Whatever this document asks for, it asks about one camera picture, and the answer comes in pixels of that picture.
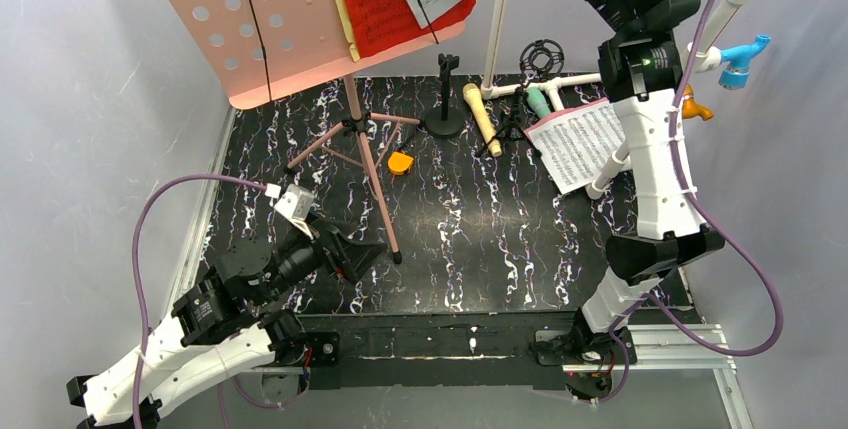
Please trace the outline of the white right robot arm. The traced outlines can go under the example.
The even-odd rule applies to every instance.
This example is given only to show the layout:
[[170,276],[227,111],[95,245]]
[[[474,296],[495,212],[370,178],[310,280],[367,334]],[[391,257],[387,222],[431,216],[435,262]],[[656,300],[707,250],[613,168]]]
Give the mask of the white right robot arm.
[[680,108],[684,69],[673,30],[700,0],[584,0],[613,30],[599,48],[605,93],[622,126],[637,197],[633,233],[606,242],[609,268],[581,306],[579,326],[603,334],[673,269],[720,250],[724,238],[691,202]]

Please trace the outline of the pink music stand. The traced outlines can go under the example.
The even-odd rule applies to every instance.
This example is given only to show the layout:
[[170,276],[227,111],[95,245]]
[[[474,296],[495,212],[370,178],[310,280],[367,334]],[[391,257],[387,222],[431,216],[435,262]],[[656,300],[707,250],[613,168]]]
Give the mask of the pink music stand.
[[345,128],[356,137],[358,161],[370,179],[394,263],[402,261],[374,155],[365,129],[369,120],[417,126],[418,118],[392,116],[361,107],[354,75],[391,59],[454,38],[458,21],[432,35],[399,44],[370,58],[352,59],[335,0],[169,0],[217,75],[230,104],[253,109],[338,78],[343,79],[350,115],[336,123],[287,168],[297,166]]

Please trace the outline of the green microphone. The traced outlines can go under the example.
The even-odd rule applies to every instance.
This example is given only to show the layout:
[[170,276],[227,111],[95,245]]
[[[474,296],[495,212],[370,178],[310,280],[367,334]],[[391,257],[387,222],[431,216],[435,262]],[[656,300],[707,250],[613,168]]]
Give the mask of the green microphone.
[[548,100],[541,90],[536,87],[528,87],[525,95],[528,107],[540,120],[552,114]]

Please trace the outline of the right robot arm base mount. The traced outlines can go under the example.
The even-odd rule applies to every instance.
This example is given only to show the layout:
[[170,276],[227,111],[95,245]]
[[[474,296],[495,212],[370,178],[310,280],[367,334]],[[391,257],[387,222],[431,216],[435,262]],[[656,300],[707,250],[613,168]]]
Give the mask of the right robot arm base mount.
[[565,366],[566,389],[577,401],[599,405],[618,394],[625,377],[614,382],[613,372],[630,370],[637,362],[627,328],[610,333],[591,333],[572,327],[567,333],[538,331],[530,344],[542,366]]

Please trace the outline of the cream yellow microphone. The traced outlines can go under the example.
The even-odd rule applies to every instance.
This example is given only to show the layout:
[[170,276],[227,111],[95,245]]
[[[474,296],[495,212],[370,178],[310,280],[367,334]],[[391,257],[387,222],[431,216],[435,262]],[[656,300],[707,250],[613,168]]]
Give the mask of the cream yellow microphone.
[[502,148],[495,137],[496,131],[484,105],[480,88],[473,83],[468,83],[463,87],[462,95],[481,132],[485,145],[484,150],[488,151],[493,157],[500,157]]

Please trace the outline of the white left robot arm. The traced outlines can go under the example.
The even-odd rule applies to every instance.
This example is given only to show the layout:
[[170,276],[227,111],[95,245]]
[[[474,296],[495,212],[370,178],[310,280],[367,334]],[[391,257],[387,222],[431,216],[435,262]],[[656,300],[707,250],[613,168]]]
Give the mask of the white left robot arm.
[[307,228],[275,242],[236,240],[175,301],[145,348],[98,375],[72,378],[69,402],[86,412],[80,427],[154,428],[195,394],[265,364],[298,367],[308,380],[321,343],[284,295],[319,270],[355,284],[387,246],[349,238],[344,221],[314,217]]

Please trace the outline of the pink sheet music page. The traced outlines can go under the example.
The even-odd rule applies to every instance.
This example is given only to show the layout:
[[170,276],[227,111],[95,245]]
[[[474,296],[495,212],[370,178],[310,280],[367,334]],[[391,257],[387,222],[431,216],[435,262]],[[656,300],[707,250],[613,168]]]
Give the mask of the pink sheet music page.
[[582,106],[579,106],[579,107],[571,107],[571,108],[566,108],[564,110],[553,111],[550,115],[545,116],[544,118],[540,119],[538,122],[530,125],[527,129],[525,129],[525,132],[535,130],[535,129],[543,126],[544,124],[555,122],[558,119],[574,118],[574,117],[577,117],[577,116],[582,115],[584,113],[599,111],[601,109],[611,108],[611,107],[612,107],[612,104],[610,103],[610,101],[607,98],[603,98],[603,99],[600,99],[598,101],[595,101],[595,102],[592,102],[592,103],[589,103],[589,104],[585,104],[585,105],[582,105]]

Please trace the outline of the red sheet music page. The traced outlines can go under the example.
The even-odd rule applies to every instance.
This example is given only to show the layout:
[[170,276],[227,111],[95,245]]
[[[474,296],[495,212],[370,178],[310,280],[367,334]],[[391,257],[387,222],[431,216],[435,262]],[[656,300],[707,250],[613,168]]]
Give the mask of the red sheet music page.
[[476,0],[462,0],[432,25],[421,28],[406,0],[345,0],[362,58],[375,56],[398,45],[427,37],[465,21]]

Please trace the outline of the small black tripod stand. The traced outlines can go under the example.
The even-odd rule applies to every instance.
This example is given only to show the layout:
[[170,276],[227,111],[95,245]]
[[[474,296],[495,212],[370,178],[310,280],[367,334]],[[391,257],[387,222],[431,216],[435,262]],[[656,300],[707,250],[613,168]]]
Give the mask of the small black tripod stand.
[[542,152],[528,138],[523,129],[527,109],[527,91],[530,84],[534,82],[546,82],[551,76],[560,74],[564,67],[564,52],[562,46],[551,39],[539,39],[528,44],[519,57],[520,83],[513,93],[512,104],[505,120],[501,121],[493,136],[484,136],[484,147],[476,152],[476,157],[481,157],[485,151],[492,156],[492,141],[503,140],[506,143],[517,143],[524,141],[530,149],[532,156],[540,158]]

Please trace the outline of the black microphone stand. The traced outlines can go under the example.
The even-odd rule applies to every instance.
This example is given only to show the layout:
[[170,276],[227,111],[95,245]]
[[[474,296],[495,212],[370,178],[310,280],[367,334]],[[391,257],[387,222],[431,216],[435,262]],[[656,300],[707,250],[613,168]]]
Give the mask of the black microphone stand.
[[426,132],[435,138],[448,139],[457,136],[464,127],[461,114],[451,107],[451,73],[459,66],[460,58],[452,54],[438,55],[440,105],[428,110],[423,124]]

